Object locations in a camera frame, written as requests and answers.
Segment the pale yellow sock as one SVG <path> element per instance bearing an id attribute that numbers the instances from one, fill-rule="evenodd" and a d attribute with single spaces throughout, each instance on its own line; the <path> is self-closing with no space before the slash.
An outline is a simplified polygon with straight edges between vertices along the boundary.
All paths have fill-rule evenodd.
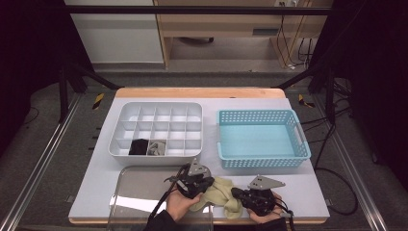
<path id="1" fill-rule="evenodd" d="M 228 219 L 240 218 L 242 216 L 242 204 L 241 202 L 232 197 L 224 205 L 224 215 Z"/>
<path id="2" fill-rule="evenodd" d="M 216 177 L 213 185 L 201 195 L 198 203 L 190 206 L 190 210 L 197 212 L 208 203 L 217 206 L 226 205 L 233 198 L 231 193 L 233 187 L 234 184 L 230 179 Z"/>

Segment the black sock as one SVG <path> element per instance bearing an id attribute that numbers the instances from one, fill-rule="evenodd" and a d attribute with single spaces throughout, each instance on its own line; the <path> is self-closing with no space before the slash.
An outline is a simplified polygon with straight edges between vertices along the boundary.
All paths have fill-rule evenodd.
<path id="1" fill-rule="evenodd" d="M 147 152 L 148 140 L 137 139 L 131 142 L 130 155 L 145 155 Z"/>

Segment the white cabinet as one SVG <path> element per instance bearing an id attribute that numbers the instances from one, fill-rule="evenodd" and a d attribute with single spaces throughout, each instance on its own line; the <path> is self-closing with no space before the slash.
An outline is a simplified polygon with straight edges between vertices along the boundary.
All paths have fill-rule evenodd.
<path id="1" fill-rule="evenodd" d="M 73 13 L 93 64 L 163 63 L 155 14 Z"/>

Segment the person's right hand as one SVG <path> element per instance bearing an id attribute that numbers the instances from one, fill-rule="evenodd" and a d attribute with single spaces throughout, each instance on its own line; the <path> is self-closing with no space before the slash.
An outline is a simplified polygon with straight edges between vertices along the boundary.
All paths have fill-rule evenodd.
<path id="1" fill-rule="evenodd" d="M 249 217 L 257 224 L 264 224 L 273 220 L 277 220 L 281 218 L 281 214 L 283 213 L 283 210 L 275 205 L 274 209 L 266 216 L 259 217 L 255 212 L 253 212 L 251 209 L 246 210 Z"/>

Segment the black curtain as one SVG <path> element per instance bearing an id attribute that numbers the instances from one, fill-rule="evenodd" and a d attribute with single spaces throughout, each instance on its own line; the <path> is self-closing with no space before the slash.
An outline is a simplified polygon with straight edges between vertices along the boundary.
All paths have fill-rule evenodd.
<path id="1" fill-rule="evenodd" d="M 64 0 L 0 0 L 0 156 L 31 108 L 34 92 L 59 81 L 64 69 L 71 86 L 86 89 L 77 64 L 93 70 Z"/>
<path id="2" fill-rule="evenodd" d="M 408 191 L 408 0 L 333 0 L 313 60 L 340 36 L 331 68 L 351 83 L 351 106 L 373 153 Z"/>

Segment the aluminium rail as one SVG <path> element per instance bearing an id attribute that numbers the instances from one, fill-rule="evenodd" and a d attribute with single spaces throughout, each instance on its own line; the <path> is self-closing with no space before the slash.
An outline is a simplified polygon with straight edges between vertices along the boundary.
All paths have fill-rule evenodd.
<path id="1" fill-rule="evenodd" d="M 327 134 L 313 157 L 323 194 L 332 201 L 335 219 L 355 220 L 366 231 L 388 231 L 369 189 L 374 164 L 346 99 L 335 99 L 335 123 L 326 122 Z"/>
<path id="2" fill-rule="evenodd" d="M 6 217 L 1 222 L 0 231 L 14 231 L 17 227 L 34 193 L 36 192 L 45 171 L 51 163 L 53 156 L 56 153 L 82 98 L 83 95 L 80 93 L 73 94 L 73 98 L 68 105 L 67 115 L 58 124 L 49 142 L 42 151 L 38 162 L 36 163 L 33 171 L 26 181 L 22 191 L 18 195 L 17 200 L 13 204 L 10 211 L 7 213 Z"/>

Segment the white compartment storage box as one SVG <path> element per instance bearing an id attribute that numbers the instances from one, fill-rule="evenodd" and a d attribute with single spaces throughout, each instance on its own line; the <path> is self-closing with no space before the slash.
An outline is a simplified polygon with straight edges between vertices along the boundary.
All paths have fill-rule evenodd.
<path id="1" fill-rule="evenodd" d="M 137 139 L 164 141 L 164 156 L 130 155 Z M 178 166 L 199 156 L 203 109 L 196 102 L 128 102 L 121 108 L 110 141 L 111 155 L 125 166 Z"/>

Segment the blue perforated plastic basket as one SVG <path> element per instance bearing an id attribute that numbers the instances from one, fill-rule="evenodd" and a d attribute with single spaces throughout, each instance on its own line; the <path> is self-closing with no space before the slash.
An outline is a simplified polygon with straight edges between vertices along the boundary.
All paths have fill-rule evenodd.
<path id="1" fill-rule="evenodd" d="M 293 110 L 219 110 L 217 128 L 224 168 L 299 167 L 311 157 Z"/>

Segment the translucent grey box lid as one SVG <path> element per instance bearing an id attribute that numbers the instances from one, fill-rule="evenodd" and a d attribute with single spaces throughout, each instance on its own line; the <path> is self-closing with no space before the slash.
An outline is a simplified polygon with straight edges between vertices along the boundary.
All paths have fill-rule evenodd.
<path id="1" fill-rule="evenodd" d="M 143 231 L 163 194 L 170 187 L 166 179 L 179 167 L 126 167 L 119 173 L 108 218 L 107 231 Z M 188 212 L 178 231 L 213 231 L 211 206 Z"/>

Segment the light wooden desk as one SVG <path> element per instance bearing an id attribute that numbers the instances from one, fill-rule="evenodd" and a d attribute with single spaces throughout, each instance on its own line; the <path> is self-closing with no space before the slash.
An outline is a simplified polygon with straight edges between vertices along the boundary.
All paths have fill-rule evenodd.
<path id="1" fill-rule="evenodd" d="M 152 0 L 156 6 L 275 7 L 275 0 Z M 298 0 L 297 7 L 330 8 L 334 0 Z M 324 15 L 158 14 L 156 16 L 165 64 L 175 38 L 268 38 L 282 67 L 294 65 L 301 39 L 316 39 Z"/>

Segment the white table sheet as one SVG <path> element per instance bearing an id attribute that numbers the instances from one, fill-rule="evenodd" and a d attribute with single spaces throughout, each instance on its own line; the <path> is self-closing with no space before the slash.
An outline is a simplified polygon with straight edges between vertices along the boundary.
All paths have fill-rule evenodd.
<path id="1" fill-rule="evenodd" d="M 294 210 L 297 223 L 324 223 L 329 218 L 318 179 L 310 161 L 297 168 L 224 169 L 216 149 L 216 111 L 221 109 L 289 109 L 286 98 L 196 98 L 204 110 L 204 148 L 200 159 L 211 173 L 230 179 L 239 187 L 246 186 L 255 175 L 280 180 L 285 183 L 276 191 L 289 208 Z M 124 169 L 108 151 L 108 141 L 114 132 L 114 121 L 127 103 L 140 102 L 136 97 L 117 97 L 102 126 L 80 190 L 69 212 L 69 219 L 76 224 L 105 222 L 110 212 L 109 203 L 114 195 L 119 173 Z"/>

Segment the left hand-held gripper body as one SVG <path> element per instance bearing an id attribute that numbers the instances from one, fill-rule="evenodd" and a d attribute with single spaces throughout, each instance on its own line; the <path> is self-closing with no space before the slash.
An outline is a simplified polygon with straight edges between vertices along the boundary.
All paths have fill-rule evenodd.
<path id="1" fill-rule="evenodd" d="M 207 191 L 215 182 L 210 170 L 196 159 L 183 165 L 177 173 L 175 183 L 177 190 L 187 198 L 195 198 Z"/>

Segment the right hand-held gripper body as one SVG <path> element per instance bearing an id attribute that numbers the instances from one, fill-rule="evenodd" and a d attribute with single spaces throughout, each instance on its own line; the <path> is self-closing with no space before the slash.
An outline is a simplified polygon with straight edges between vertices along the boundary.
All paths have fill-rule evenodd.
<path id="1" fill-rule="evenodd" d="M 242 191 L 240 200 L 244 208 L 252 210 L 257 216 L 266 216 L 276 205 L 272 189 L 284 186 L 285 183 L 281 181 L 258 175 L 249 183 L 248 189 Z"/>

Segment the yellow black tape strip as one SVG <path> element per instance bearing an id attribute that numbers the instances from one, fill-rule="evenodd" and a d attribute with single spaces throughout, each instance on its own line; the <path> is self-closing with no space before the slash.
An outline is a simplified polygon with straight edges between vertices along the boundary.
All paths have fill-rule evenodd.
<path id="1" fill-rule="evenodd" d="M 314 103 L 306 102 L 302 94 L 298 95 L 298 103 L 299 103 L 299 105 L 302 105 L 302 106 L 305 106 L 305 107 L 308 107 L 308 108 L 315 108 L 316 107 L 316 105 Z"/>
<path id="2" fill-rule="evenodd" d="M 96 98 L 95 98 L 95 100 L 94 100 L 94 103 L 93 103 L 93 105 L 92 105 L 92 109 L 93 109 L 93 110 L 96 110 L 96 109 L 99 108 L 99 106 L 100 106 L 100 104 L 101 104 L 101 101 L 102 101 L 103 98 L 104 98 L 104 95 L 105 95 L 105 93 L 99 93 L 99 94 L 96 96 Z"/>

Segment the grey sock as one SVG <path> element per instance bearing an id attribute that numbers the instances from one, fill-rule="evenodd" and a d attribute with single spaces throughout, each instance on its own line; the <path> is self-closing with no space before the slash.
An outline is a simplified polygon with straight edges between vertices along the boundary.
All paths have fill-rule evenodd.
<path id="1" fill-rule="evenodd" d="M 164 156 L 166 153 L 166 143 L 164 141 L 153 141 L 147 148 L 149 156 Z"/>

